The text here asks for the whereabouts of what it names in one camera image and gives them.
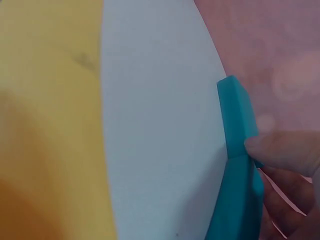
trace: pink background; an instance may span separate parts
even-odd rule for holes
[[[320,1],[195,0],[261,133],[320,130]]]

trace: finger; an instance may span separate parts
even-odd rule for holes
[[[320,239],[320,211],[318,207],[314,207],[310,214],[305,217],[303,225],[299,227],[293,235],[290,236],[290,240],[319,240]]]
[[[260,239],[262,240],[284,240],[278,229],[273,224],[266,207],[263,205],[261,219]]]
[[[301,175],[292,171],[264,166],[262,171],[283,191],[306,215],[315,205],[313,185]]]
[[[264,174],[264,205],[273,220],[285,236],[290,236],[303,222],[304,216],[290,207],[275,191]]]
[[[282,131],[252,137],[245,142],[248,153],[265,165],[314,176],[320,167],[320,133]]]

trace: white surface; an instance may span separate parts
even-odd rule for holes
[[[203,240],[225,162],[225,77],[192,0],[105,0],[104,136],[118,240]]]

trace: teal plastic clip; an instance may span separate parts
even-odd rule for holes
[[[217,83],[228,161],[205,240],[258,240],[264,185],[246,138],[258,135],[249,95],[234,76]]]

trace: yellow fabric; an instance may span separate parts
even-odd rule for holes
[[[115,240],[102,0],[0,1],[0,239]]]

